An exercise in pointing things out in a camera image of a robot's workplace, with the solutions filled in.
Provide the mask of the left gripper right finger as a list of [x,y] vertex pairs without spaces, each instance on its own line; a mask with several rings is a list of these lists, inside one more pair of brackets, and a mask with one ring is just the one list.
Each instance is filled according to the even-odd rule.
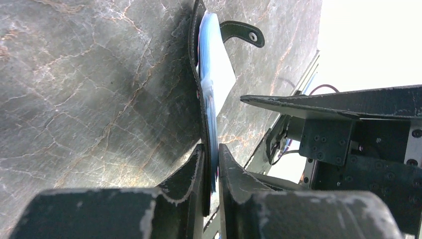
[[219,146],[224,239],[400,239],[392,214],[365,191],[274,191]]

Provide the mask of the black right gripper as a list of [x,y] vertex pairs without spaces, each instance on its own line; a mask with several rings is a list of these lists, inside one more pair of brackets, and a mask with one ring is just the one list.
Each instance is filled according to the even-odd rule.
[[265,136],[265,161],[286,140],[306,158],[302,184],[266,177],[274,191],[365,191],[387,206],[402,234],[422,223],[422,87],[314,96],[244,95],[246,104],[284,114]]

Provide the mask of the black card holder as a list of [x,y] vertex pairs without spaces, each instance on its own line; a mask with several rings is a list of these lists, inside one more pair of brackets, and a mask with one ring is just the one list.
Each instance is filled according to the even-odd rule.
[[[197,96],[201,107],[201,125],[202,125],[202,144],[204,145],[205,167],[204,167],[204,195],[203,195],[203,215],[208,216],[211,210],[211,151],[209,126],[207,123],[207,115],[205,110],[205,103],[203,99],[203,91],[201,88],[200,74],[199,74],[199,30],[201,21],[206,12],[209,12],[205,3],[202,0],[197,0],[193,7],[193,16],[188,38],[188,56],[190,66],[193,71],[195,83],[197,85]],[[262,31],[248,23],[228,20],[224,22],[219,21],[222,40],[225,43],[227,40],[236,37],[255,47],[262,48],[265,45],[265,37]]]

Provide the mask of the white card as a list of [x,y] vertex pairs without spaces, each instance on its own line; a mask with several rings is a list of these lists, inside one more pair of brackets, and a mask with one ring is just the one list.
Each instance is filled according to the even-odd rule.
[[236,76],[224,43],[221,40],[210,44],[210,77],[213,82],[213,97],[216,115],[218,115],[226,101]]

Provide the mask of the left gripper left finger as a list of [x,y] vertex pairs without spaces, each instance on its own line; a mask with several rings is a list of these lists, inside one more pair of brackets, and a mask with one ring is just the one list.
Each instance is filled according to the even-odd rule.
[[205,150],[153,188],[45,190],[27,205],[12,239],[200,239]]

